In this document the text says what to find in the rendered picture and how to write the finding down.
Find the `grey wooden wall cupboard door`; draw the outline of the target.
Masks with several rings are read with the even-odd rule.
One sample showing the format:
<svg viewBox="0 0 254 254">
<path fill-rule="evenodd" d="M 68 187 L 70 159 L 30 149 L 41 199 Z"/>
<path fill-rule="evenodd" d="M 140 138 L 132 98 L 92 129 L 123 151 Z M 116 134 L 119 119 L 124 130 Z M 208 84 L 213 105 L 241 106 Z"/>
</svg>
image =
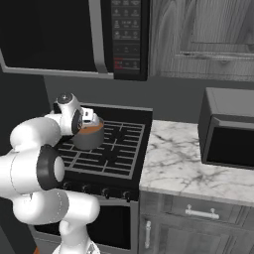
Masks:
<svg viewBox="0 0 254 254">
<path fill-rule="evenodd" d="M 149 75 L 254 81 L 254 0 L 152 0 Z"/>
</svg>

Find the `black oven door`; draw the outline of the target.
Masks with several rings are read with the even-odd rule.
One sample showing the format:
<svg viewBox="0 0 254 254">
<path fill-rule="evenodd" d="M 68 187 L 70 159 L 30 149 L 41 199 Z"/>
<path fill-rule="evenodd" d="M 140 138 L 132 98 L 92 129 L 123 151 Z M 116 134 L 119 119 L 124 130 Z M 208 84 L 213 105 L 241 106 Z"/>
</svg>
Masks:
<svg viewBox="0 0 254 254">
<path fill-rule="evenodd" d="M 138 254 L 139 203 L 126 199 L 99 197 L 100 212 L 87 225 L 90 238 L 101 254 Z M 31 226 L 42 254 L 51 254 L 61 243 L 59 224 Z"/>
</svg>

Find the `black and silver microwave oven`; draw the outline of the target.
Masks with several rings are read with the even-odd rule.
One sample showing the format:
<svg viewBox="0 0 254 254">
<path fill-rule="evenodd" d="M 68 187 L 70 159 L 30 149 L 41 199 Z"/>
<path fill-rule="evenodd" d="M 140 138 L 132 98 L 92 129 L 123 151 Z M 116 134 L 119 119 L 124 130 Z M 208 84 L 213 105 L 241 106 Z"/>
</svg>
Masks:
<svg viewBox="0 0 254 254">
<path fill-rule="evenodd" d="M 145 80 L 150 0 L 100 4 L 108 74 L 94 63 L 88 0 L 0 0 L 0 66 L 13 73 Z"/>
</svg>

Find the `black gas hob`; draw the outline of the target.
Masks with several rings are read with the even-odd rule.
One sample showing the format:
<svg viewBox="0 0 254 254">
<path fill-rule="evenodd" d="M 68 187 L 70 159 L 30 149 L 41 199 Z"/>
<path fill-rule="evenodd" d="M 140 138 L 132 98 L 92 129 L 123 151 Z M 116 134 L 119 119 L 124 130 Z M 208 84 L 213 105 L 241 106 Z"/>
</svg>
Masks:
<svg viewBox="0 0 254 254">
<path fill-rule="evenodd" d="M 148 145 L 153 111 L 149 108 L 89 104 L 104 121 L 104 141 L 96 149 L 82 151 L 70 137 L 57 144 L 64 166 L 62 183 L 71 182 L 72 191 L 91 185 L 91 193 L 101 195 L 110 189 L 110 198 L 139 199 L 139 183 Z"/>
</svg>

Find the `grey saucepan with hot chocolate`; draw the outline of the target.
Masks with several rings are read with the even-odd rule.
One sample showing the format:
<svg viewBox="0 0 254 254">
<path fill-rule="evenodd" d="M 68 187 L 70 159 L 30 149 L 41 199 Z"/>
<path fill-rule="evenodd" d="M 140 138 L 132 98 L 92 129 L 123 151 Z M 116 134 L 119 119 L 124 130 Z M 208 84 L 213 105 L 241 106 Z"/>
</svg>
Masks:
<svg viewBox="0 0 254 254">
<path fill-rule="evenodd" d="M 75 147 L 79 150 L 93 150 L 104 141 L 104 122 L 99 119 L 96 126 L 83 125 L 79 132 L 71 138 Z"/>
</svg>

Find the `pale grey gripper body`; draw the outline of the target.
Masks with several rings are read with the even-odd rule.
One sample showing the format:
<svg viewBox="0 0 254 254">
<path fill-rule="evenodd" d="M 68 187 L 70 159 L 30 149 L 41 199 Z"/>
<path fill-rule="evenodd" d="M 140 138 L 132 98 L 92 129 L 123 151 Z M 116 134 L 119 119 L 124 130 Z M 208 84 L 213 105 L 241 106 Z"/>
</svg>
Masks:
<svg viewBox="0 0 254 254">
<path fill-rule="evenodd" d="M 84 112 L 82 116 L 82 127 L 96 127 L 99 125 L 99 118 L 95 113 Z"/>
</svg>

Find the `black toaster oven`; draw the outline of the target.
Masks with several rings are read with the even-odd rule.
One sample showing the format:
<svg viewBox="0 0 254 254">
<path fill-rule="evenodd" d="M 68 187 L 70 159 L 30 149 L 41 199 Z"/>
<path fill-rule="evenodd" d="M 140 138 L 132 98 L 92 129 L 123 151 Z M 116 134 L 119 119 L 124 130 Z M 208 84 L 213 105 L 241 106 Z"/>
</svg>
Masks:
<svg viewBox="0 0 254 254">
<path fill-rule="evenodd" d="M 197 131 L 204 164 L 254 171 L 254 90 L 207 87 Z"/>
</svg>

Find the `grey wooden base cupboard door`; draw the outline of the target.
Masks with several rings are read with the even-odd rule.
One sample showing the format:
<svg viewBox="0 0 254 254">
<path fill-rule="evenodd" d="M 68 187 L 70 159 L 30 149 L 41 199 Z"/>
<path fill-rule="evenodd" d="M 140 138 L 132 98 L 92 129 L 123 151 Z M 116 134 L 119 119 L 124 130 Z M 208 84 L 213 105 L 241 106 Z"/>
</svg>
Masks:
<svg viewBox="0 0 254 254">
<path fill-rule="evenodd" d="M 230 254 L 254 254 L 254 231 L 239 230 Z"/>
<path fill-rule="evenodd" d="M 145 226 L 150 220 L 150 247 L 145 248 Z M 140 217 L 139 254 L 229 254 L 228 234 L 200 223 L 181 228 L 176 218 L 142 214 Z"/>
</svg>

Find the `grey wooden drawer front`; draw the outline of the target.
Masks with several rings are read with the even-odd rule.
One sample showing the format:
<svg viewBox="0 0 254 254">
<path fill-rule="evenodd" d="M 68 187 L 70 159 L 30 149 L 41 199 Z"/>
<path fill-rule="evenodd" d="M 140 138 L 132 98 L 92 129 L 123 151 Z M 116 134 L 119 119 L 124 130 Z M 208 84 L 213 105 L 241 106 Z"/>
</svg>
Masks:
<svg viewBox="0 0 254 254">
<path fill-rule="evenodd" d="M 170 194 L 162 194 L 160 197 L 160 212 L 166 215 L 174 215 L 181 221 L 181 228 L 197 227 L 200 223 L 213 226 L 242 227 L 250 208 L 239 204 L 231 204 L 212 200 L 183 197 Z M 193 210 L 210 212 L 212 208 L 220 216 L 219 219 L 203 218 L 186 214 L 187 205 Z"/>
</svg>

